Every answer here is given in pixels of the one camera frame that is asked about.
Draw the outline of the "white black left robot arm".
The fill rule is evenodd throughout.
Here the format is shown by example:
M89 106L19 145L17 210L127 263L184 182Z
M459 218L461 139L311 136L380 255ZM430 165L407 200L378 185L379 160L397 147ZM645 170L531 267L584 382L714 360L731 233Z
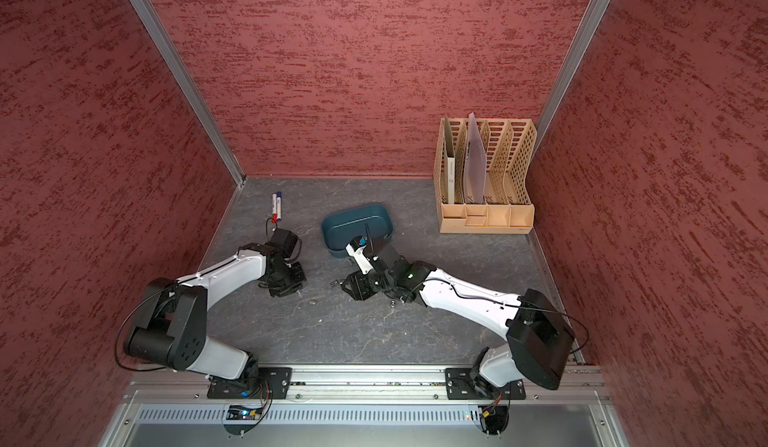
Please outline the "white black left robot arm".
M157 370L192 371L228 381L255 377L255 357L211 337L211 307L249 284L274 297L298 292L306 280L301 264L274 244L248 244L202 271L177 279L158 278L120 327L120 360L128 356Z

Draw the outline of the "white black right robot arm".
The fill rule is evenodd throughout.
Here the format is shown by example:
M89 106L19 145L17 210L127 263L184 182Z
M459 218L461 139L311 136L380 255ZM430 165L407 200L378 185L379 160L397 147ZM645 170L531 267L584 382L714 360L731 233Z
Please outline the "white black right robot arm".
M557 390L576 341L567 316L543 293L492 291L420 261L402 260L392 268L361 267L345 278L341 289L356 301L383 294L444 310L502 338L505 343L482 350L470 370L469 384L482 398L495 397L521 380Z

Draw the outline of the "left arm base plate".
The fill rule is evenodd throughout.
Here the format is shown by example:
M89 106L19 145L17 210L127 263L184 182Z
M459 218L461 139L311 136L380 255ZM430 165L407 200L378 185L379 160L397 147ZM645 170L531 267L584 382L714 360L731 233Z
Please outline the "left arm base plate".
M207 398L211 400L284 400L291 385L290 367L246 369L238 379L210 379Z

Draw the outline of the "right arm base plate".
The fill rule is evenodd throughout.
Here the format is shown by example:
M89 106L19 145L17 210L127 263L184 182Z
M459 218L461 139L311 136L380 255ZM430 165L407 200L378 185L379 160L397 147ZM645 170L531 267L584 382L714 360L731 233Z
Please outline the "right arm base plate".
M445 385L449 400L501 400L522 401L526 399L525 388L520 380L504 387L496 387L480 377L471 368L447 368Z

